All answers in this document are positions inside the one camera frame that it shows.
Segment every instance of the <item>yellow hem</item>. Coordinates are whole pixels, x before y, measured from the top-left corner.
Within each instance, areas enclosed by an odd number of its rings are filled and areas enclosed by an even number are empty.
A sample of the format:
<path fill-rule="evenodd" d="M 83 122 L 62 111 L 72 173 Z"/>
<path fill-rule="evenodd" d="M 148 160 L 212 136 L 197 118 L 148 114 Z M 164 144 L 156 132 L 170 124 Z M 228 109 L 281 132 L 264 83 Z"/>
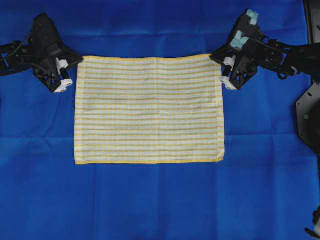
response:
<path fill-rule="evenodd" d="M 197 58 L 203 58 L 203 57 L 209 57 L 211 54 L 204 53 L 194 56 L 183 56 L 183 57 L 139 57 L 139 58 L 125 58 L 125 57 L 109 57 L 109 56 L 84 56 L 85 59 L 97 59 L 97 60 L 115 60 L 115 61 L 132 61 L 132 62 L 139 62 L 139 61 L 145 61 L 145 60 L 166 60 L 166 61 L 182 61 L 182 60 L 188 60 L 188 59 L 197 59 Z"/>

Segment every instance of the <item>yellow stripe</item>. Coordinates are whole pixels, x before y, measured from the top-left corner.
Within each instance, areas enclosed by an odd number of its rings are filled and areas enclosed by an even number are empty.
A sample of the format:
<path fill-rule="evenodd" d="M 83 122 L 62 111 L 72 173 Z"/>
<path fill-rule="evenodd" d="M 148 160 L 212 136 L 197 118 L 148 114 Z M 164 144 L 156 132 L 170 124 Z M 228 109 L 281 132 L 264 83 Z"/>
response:
<path fill-rule="evenodd" d="M 200 92 L 162 92 L 162 93 L 131 93 L 131 94 L 123 94 L 122 92 L 96 92 L 96 91 L 76 91 L 77 96 L 95 96 L 95 95 L 108 95 L 108 96 L 187 96 L 187 95 L 203 95 L 203 94 L 213 94 L 214 91 L 200 91 Z"/>
<path fill-rule="evenodd" d="M 141 108 L 141 109 L 132 109 L 132 108 L 79 108 L 76 107 L 76 110 L 82 111 L 186 111 L 186 110 L 201 110 L 201 109 L 212 109 L 212 106 L 200 106 L 200 107 L 182 107 L 182 108 Z"/>
<path fill-rule="evenodd" d="M 145 67 L 145 66 L 164 66 L 164 67 L 176 67 L 176 66 L 187 66 L 187 65 L 195 65 L 195 64 L 203 64 L 203 63 L 210 63 L 212 64 L 213 67 L 216 68 L 221 68 L 220 64 L 215 63 L 214 61 L 211 61 L 210 58 L 208 59 L 204 59 L 204 60 L 200 60 L 200 61 L 193 61 L 193 62 L 182 62 L 182 63 L 163 63 L 163 62 L 149 62 L 149 63 L 118 63 L 118 62 L 108 62 L 106 61 L 106 59 L 104 59 L 105 61 L 87 61 L 85 60 L 83 63 L 79 64 L 80 68 L 86 68 L 86 66 L 88 66 L 89 64 L 94 64 L 94 65 L 105 65 L 105 66 L 119 66 L 119 67 Z"/>
<path fill-rule="evenodd" d="M 214 119 L 213 116 L 205 116 L 205 117 L 194 117 L 194 118 L 175 118 L 175 119 L 167 119 L 167 118 L 141 118 L 141 119 L 123 119 L 123 118 L 87 118 L 87 117 L 76 117 L 77 121 L 127 121 L 127 122 L 142 122 L 142 121 L 192 121 L 192 120 L 208 120 Z"/>
<path fill-rule="evenodd" d="M 192 125 L 210 125 L 210 124 L 215 124 L 216 121 L 208 121 L 208 122 L 187 122 L 184 123 L 183 126 L 192 126 Z M 157 126 L 157 124 L 151 123 L 151 124 L 105 124 L 105 123 L 83 123 L 83 122 L 76 122 L 75 123 L 76 126 L 97 126 L 97 127 L 111 127 L 111 128 L 115 128 L 115 127 L 150 127 L 150 126 Z M 161 123 L 161 126 L 181 126 L 181 123 Z"/>
<path fill-rule="evenodd" d="M 137 150 L 104 150 L 104 149 L 89 149 L 89 150 L 75 150 L 75 153 L 157 153 L 157 152 L 193 152 L 193 151 L 215 151 L 215 148 L 200 148 L 200 149 L 156 149 L 156 150 L 144 150 L 144 149 L 137 149 Z"/>
<path fill-rule="evenodd" d="M 185 144 L 74 144 L 74 147 L 193 147 L 193 146 L 214 146 L 215 143 L 185 143 Z"/>
<path fill-rule="evenodd" d="M 213 96 L 195 96 L 188 98 L 159 98 L 159 97 L 145 97 L 145 98 L 115 98 L 115 97 L 77 97 L 77 100 L 108 100 L 108 101 L 188 101 L 199 99 L 212 99 Z"/>
<path fill-rule="evenodd" d="M 78 133 L 75 134 L 75 137 L 159 137 L 159 136 L 164 136 L 164 137 L 177 137 L 177 136 L 195 136 L 195 135 L 211 135 L 212 132 L 188 132 L 188 133 L 173 133 L 173 134 L 162 134 L 162 133 L 142 133 L 142 134 L 136 134 L 136 133 L 121 133 L 121 134 L 116 134 L 116 133 L 105 133 L 105 134 L 98 134 L 98 133 Z"/>
<path fill-rule="evenodd" d="M 76 160 L 76 165 L 85 164 L 181 164 L 181 163 L 217 163 L 223 158 L 218 159 L 182 159 L 182 160 Z"/>
<path fill-rule="evenodd" d="M 148 82 L 148 86 L 185 86 L 185 85 L 200 85 L 200 84 L 214 84 L 215 80 L 206 80 L 206 81 L 195 81 L 195 82 L 181 82 L 181 83 L 158 83 L 158 82 Z M 77 86 L 79 85 L 116 85 L 116 86 L 131 86 L 131 87 L 144 87 L 146 83 L 118 83 L 118 82 L 91 82 L 91 81 L 79 81 L 77 82 Z"/>
<path fill-rule="evenodd" d="M 96 155 L 86 155 L 85 158 L 186 158 L 186 157 L 215 157 L 216 153 L 193 153 L 193 154 L 182 154 L 182 155 L 169 155 L 169 154 L 159 154 L 159 155 L 107 155 L 107 154 L 96 154 Z"/>
<path fill-rule="evenodd" d="M 204 111 L 204 112 L 173 112 L 173 113 L 76 113 L 77 115 L 83 116 L 132 116 L 132 117 L 143 117 L 143 116 L 176 116 L 176 115 L 204 115 L 204 114 L 214 114 L 214 111 Z"/>
<path fill-rule="evenodd" d="M 114 77 L 89 77 L 89 76 L 77 76 L 77 79 L 92 79 L 92 80 L 108 80 L 108 81 L 112 81 L 112 80 L 115 80 L 115 81 L 146 81 L 146 80 L 160 80 L 160 81 L 187 81 L 187 80 L 198 80 L 198 79 L 206 79 L 206 78 L 214 78 L 214 77 L 220 77 L 221 74 L 213 74 L 213 75 L 205 75 L 205 76 L 196 76 L 196 77 L 181 77 L 181 78 L 160 78 L 160 77 L 157 77 L 157 78 L 151 78 L 151 77 L 148 77 L 148 78 L 137 78 L 137 79 L 132 79 L 132 78 L 114 78 Z"/>
<path fill-rule="evenodd" d="M 92 71 L 81 71 L 78 70 L 78 74 L 84 74 L 86 76 L 89 75 L 100 75 L 100 76 L 126 76 L 126 77 L 145 77 L 145 76 L 186 76 L 186 75 L 196 75 L 196 74 L 207 74 L 207 73 L 221 73 L 221 70 L 205 70 L 199 72 L 185 72 L 185 73 L 160 73 L 160 72 L 141 72 L 141 73 L 116 73 L 116 72 L 92 72 Z"/>
<path fill-rule="evenodd" d="M 217 140 L 216 137 L 202 137 L 202 138 L 192 138 L 192 137 L 188 137 L 188 138 L 181 138 L 181 139 L 171 139 L 171 138 L 167 138 L 167 139 L 74 139 L 75 142 L 162 142 L 162 141 L 166 141 L 166 142 L 178 142 L 178 141 L 208 141 L 208 140 Z"/>
<path fill-rule="evenodd" d="M 187 103 L 158 103 L 158 102 L 141 102 L 141 103 L 129 103 L 129 102 L 93 102 L 93 103 L 84 103 L 84 102 L 75 102 L 77 105 L 82 106 L 189 106 L 189 105 L 207 105 L 207 104 L 216 104 L 216 102 L 187 102 Z"/>
<path fill-rule="evenodd" d="M 83 87 L 77 86 L 78 89 L 85 89 L 85 90 L 120 90 L 120 91 L 186 91 L 186 90 L 197 90 L 197 89 L 208 89 L 212 88 L 210 86 L 197 86 L 197 87 L 187 87 L 187 88 L 116 88 L 116 87 Z"/>
<path fill-rule="evenodd" d="M 105 128 L 75 128 L 76 131 L 190 131 L 190 130 L 210 130 L 217 129 L 217 127 L 195 127 L 195 128 L 133 128 L 133 129 L 105 129 Z"/>
<path fill-rule="evenodd" d="M 96 60 L 112 60 L 112 61 L 120 61 L 120 62 L 145 62 L 145 61 L 150 61 L 150 60 L 160 60 L 160 61 L 184 61 L 184 60 L 190 60 L 190 59 L 198 59 L 198 58 L 208 58 L 210 60 L 209 56 L 211 54 L 204 53 L 204 54 L 198 54 L 194 56 L 182 56 L 182 57 L 140 57 L 140 58 L 125 58 L 125 57 L 105 57 L 105 56 L 84 56 L 84 60 L 91 60 L 91 59 L 96 59 Z"/>
<path fill-rule="evenodd" d="M 212 69 L 215 68 L 214 65 L 212 64 L 207 64 L 207 65 L 202 65 L 202 66 L 192 66 L 192 67 L 185 67 L 185 68 L 180 68 L 180 69 L 176 69 L 176 68 L 158 68 L 158 67 L 154 67 L 154 68 L 141 68 L 141 69 L 130 69 L 130 68 L 114 68 L 114 67 L 94 67 L 94 66 L 84 66 L 81 67 L 80 69 L 92 69 L 92 70 L 104 70 L 104 71 L 120 71 L 120 72 L 141 72 L 140 74 L 145 74 L 146 71 L 173 71 L 173 72 L 179 72 L 179 71 L 186 71 L 186 70 L 198 70 L 198 69 L 204 69 L 204 68 L 210 68 L 209 71 L 205 71 L 206 72 L 211 72 Z M 202 71 L 200 72 L 188 72 L 189 74 L 199 74 L 202 73 Z"/>

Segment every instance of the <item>black metal plate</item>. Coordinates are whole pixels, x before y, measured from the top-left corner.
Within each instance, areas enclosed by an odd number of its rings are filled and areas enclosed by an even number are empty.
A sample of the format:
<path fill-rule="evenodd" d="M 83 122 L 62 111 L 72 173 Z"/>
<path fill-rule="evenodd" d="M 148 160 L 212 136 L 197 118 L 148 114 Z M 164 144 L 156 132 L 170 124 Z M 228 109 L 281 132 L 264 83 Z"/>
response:
<path fill-rule="evenodd" d="M 313 151 L 320 154 L 319 147 L 315 146 L 308 134 L 309 114 L 320 101 L 320 84 L 314 83 L 295 103 L 298 125 L 298 135 Z"/>

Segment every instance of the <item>yellow striped towel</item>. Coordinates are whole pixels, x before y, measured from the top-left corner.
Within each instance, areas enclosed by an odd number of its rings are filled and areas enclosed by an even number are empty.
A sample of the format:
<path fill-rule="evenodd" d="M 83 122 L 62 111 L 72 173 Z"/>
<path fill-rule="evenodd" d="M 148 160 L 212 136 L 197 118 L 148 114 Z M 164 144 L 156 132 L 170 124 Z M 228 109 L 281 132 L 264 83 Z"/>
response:
<path fill-rule="evenodd" d="M 219 76 L 221 67 L 208 54 L 84 57 L 76 83 L 76 164 L 222 160 Z"/>

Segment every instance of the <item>blue fabric surface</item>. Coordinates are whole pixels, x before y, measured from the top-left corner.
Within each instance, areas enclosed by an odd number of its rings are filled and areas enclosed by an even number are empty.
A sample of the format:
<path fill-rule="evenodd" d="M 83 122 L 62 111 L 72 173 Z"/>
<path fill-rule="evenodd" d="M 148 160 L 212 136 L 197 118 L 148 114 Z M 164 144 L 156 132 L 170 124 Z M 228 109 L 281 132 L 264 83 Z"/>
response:
<path fill-rule="evenodd" d="M 190 56 L 224 44 L 246 8 L 270 38 L 307 43 L 300 0 L 74 0 L 0 2 L 0 44 L 47 12 L 83 55 Z M 51 94 L 31 70 L 2 77 L 0 239 L 309 239 L 317 157 L 296 136 L 294 109 L 309 86 L 260 68 L 242 90 L 223 89 L 222 162 L 75 165 L 75 85 Z"/>

